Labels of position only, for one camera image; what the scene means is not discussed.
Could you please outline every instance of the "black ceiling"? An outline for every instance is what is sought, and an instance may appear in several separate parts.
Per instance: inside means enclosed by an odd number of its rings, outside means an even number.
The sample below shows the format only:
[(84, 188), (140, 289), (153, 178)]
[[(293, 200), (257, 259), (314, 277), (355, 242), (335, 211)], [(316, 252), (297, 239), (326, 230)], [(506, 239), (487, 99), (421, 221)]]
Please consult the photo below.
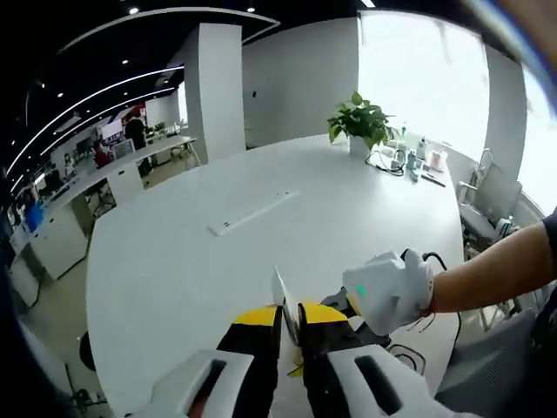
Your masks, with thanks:
[[(457, 0), (374, 0), (374, 3), (378, 7), (444, 17), (482, 32), (488, 43), (503, 50), (496, 37)], [(96, 0), (87, 3), (59, 0), (32, 5), (22, 1), (13, 6), (10, 25), (2, 28), (3, 39), (9, 40), (3, 49), (4, 62), (13, 65), (8, 66), (4, 79), (7, 81), (4, 91), (7, 106), (2, 114), (4, 135), (0, 138), (0, 164), (6, 168), (37, 132), (71, 105), (110, 84), (165, 68), (200, 22), (241, 24), (244, 39), (269, 25), (224, 13), (164, 13), (111, 26), (59, 52), (85, 32), (128, 16), (130, 7), (136, 6), (141, 11), (183, 6), (246, 11), (251, 6), (257, 14), (280, 21), (276, 30), (356, 16), (358, 9), (365, 8), (360, 0)], [(128, 64), (122, 64), (125, 59), (129, 60)], [(176, 71), (168, 84), (156, 86), (159, 78), (155, 75), (119, 86), (75, 110), (84, 119), (88, 118), (129, 98), (177, 86), (183, 81), (183, 72)], [(57, 96), (60, 92), (64, 94), (61, 98)], [(37, 138), (14, 166), (10, 178), (18, 177), (27, 168), (32, 170), (41, 162), (40, 152), (56, 140), (54, 129), (69, 116), (60, 118)]]

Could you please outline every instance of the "green plant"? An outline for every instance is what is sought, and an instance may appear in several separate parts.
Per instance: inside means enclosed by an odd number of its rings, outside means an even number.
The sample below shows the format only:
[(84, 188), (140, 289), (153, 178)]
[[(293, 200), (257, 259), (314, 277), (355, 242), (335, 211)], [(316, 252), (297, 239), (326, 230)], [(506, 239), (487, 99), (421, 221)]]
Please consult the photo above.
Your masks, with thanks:
[(350, 102), (341, 103), (334, 118), (329, 123), (331, 143), (344, 132), (346, 136), (362, 137), (371, 150), (380, 142), (394, 139), (397, 130), (388, 125), (389, 117), (376, 104), (364, 100), (357, 91), (352, 94)]

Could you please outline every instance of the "forearm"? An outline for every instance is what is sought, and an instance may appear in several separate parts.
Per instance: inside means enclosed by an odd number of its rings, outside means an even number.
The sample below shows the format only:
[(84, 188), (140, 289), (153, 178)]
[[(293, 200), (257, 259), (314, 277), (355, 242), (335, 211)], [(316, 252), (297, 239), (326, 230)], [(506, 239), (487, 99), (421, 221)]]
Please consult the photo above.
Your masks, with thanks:
[(462, 266), (437, 275), (432, 310), (459, 312), (486, 307), (540, 288), (554, 279), (546, 228), (530, 226)]

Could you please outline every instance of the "white pot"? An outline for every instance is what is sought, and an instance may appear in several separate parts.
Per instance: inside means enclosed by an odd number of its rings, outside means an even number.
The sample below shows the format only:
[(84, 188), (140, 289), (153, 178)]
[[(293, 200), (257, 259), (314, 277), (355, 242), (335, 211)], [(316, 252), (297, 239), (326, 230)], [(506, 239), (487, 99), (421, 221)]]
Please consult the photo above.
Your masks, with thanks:
[(350, 136), (350, 155), (366, 159), (369, 156), (369, 147), (362, 137)]

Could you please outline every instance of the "bright window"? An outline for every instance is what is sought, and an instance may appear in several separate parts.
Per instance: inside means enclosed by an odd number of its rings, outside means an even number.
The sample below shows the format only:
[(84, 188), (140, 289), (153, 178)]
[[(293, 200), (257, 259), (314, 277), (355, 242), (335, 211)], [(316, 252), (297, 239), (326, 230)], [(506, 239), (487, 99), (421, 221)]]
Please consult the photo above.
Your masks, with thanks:
[(188, 109), (185, 102), (185, 82), (178, 86), (178, 111), (180, 113), (180, 121), (187, 123)]
[(432, 17), (362, 14), (359, 91), (394, 127), (449, 144), (479, 160), (489, 112), (489, 76), (480, 37)]
[(557, 123), (543, 89), (534, 75), (522, 67), (527, 95), (527, 127), (519, 182), (524, 193), (545, 213), (557, 206)]

